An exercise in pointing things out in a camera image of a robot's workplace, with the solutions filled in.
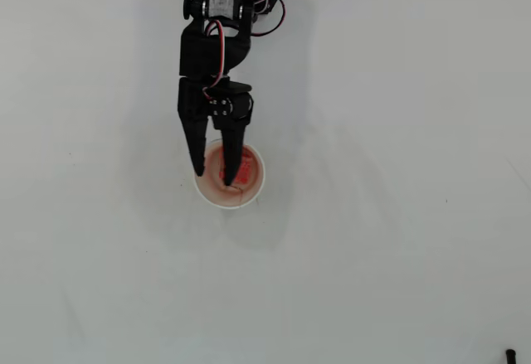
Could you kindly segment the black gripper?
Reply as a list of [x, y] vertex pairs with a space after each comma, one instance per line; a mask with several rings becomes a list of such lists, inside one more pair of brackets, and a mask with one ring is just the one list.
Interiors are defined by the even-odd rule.
[[178, 115], [181, 120], [194, 172], [205, 171], [207, 117], [222, 134], [223, 182], [230, 186], [240, 169], [246, 126], [253, 111], [251, 86], [223, 78], [208, 87], [183, 77], [179, 81]]

